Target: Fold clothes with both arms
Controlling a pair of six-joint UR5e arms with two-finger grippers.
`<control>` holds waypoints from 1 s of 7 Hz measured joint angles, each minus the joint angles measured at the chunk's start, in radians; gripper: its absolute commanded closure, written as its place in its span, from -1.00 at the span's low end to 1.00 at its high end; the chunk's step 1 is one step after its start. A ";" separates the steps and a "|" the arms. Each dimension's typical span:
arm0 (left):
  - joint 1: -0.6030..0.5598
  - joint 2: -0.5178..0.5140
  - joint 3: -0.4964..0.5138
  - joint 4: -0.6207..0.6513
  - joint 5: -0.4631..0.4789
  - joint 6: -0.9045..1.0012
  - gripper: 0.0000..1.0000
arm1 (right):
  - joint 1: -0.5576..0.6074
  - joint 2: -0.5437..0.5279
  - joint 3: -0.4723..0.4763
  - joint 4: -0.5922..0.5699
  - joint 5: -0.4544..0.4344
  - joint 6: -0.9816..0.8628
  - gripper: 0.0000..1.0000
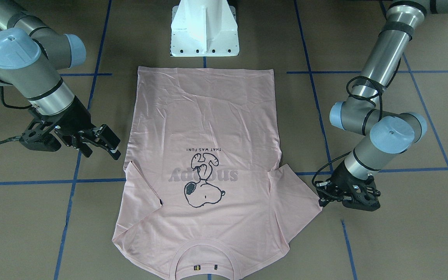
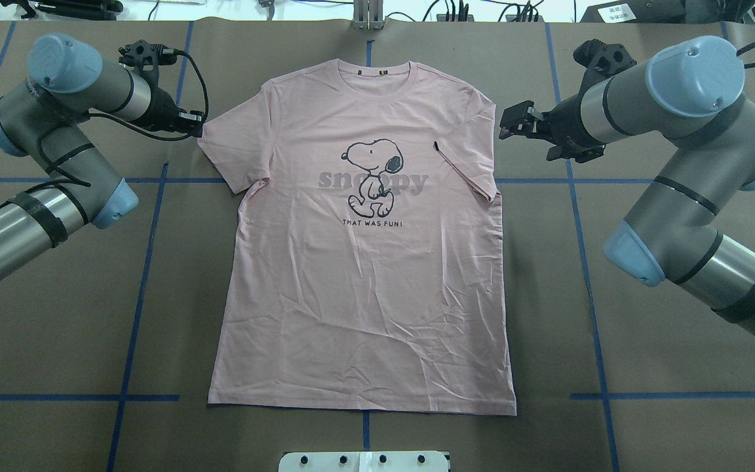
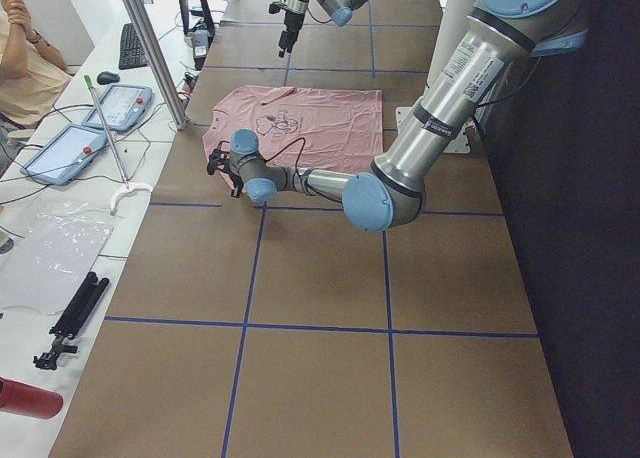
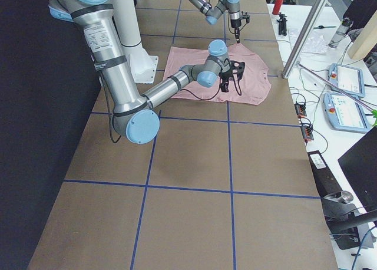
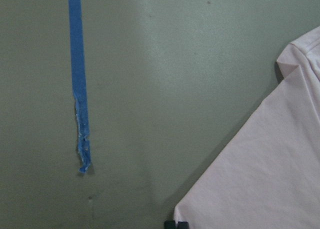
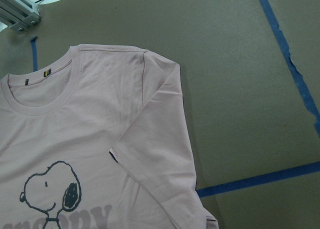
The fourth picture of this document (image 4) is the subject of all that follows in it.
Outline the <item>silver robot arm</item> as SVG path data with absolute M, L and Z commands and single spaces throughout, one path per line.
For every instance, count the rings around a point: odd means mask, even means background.
M 220 17 L 228 12 L 230 28 L 233 29 L 229 31 L 234 35 L 236 43 L 240 43 L 242 20 L 245 20 L 245 24 L 250 22 L 250 15 L 241 11 L 240 0 L 217 0 L 217 4 L 214 6 L 207 0 L 188 1 L 206 17 L 206 21 L 210 25 L 216 24 Z
M 193 81 L 211 87 L 233 69 L 226 44 L 214 40 L 203 64 L 185 65 L 140 94 L 136 83 L 155 70 L 156 60 L 143 48 L 135 0 L 49 0 L 49 10 L 54 18 L 75 23 L 83 31 L 105 95 L 114 102 L 110 130 L 132 143 L 155 138 L 160 119 L 154 109 L 161 103 Z

